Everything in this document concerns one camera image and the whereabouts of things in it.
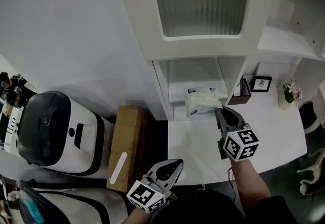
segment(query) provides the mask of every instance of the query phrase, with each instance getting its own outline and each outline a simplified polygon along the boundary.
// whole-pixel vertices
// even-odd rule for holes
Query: dark floor
[[[325,147],[325,130],[320,127],[314,132],[306,135],[307,151],[313,153],[321,147]],[[298,158],[286,165],[261,173],[262,179],[269,187],[273,196],[283,196],[286,203],[296,218],[298,223],[318,223],[325,215],[325,193],[320,193],[312,197],[303,198],[299,192],[299,181],[302,178],[297,169],[300,169],[302,158]],[[216,190],[233,198],[233,191],[228,182],[219,182],[207,184],[206,188]],[[194,188],[191,186],[175,186],[175,193],[179,197],[191,194]],[[235,204],[242,211],[238,198],[238,192]]]

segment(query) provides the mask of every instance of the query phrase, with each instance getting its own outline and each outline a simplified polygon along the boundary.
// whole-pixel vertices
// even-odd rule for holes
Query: picture frame
[[[254,76],[251,83],[250,92],[268,92],[272,77]]]

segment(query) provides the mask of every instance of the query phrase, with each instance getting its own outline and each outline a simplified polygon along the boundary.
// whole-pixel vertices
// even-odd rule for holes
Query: white countertop
[[[278,106],[277,88],[252,92],[247,104],[232,105],[249,123],[259,139],[251,159],[257,172],[284,165],[307,153],[304,129],[298,107]],[[168,158],[184,160],[176,185],[215,183],[228,180],[229,159],[221,160],[217,141],[221,133],[215,119],[169,122]]]

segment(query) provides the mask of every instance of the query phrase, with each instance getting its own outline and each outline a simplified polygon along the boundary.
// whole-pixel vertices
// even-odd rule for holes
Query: black cable
[[[313,207],[313,202],[314,202],[314,196],[311,197],[311,203],[310,203],[310,208],[309,208],[308,212],[307,212],[306,215],[301,219],[301,221],[299,222],[299,224],[300,224],[301,222],[303,222],[303,220],[304,220],[304,219],[308,216],[308,214],[310,213],[310,211],[311,211],[311,209],[312,209],[312,207]]]
[[[234,198],[233,198],[233,202],[234,202],[235,201],[235,198],[236,198],[236,193],[235,193],[233,184],[230,182],[230,170],[231,169],[232,169],[232,167],[230,167],[227,172],[228,172],[228,182],[230,183],[230,185],[231,185],[231,187],[233,189],[233,193],[234,193]]]

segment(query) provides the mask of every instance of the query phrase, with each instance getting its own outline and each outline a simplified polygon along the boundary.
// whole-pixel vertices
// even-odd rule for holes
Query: black clothing
[[[257,203],[246,218],[231,199],[214,190],[177,200],[151,222],[159,223],[297,223],[283,197],[266,198]]]

